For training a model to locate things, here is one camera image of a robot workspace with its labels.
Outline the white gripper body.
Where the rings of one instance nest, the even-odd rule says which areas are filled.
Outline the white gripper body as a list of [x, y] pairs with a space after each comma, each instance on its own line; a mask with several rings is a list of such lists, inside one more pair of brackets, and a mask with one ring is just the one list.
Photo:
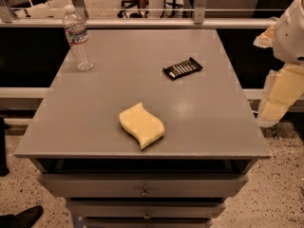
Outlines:
[[294, 0], [275, 26], [274, 56], [289, 64], [304, 64], [304, 0]]

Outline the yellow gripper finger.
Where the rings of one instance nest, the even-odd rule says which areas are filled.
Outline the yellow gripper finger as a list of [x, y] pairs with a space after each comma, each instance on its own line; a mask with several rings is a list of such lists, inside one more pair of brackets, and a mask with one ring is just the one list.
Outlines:
[[304, 66], [285, 64], [279, 71], [270, 70], [256, 120], [260, 127], [272, 127], [304, 94]]
[[254, 40], [254, 45], [258, 48], [271, 48], [274, 42], [275, 25], [271, 25]]

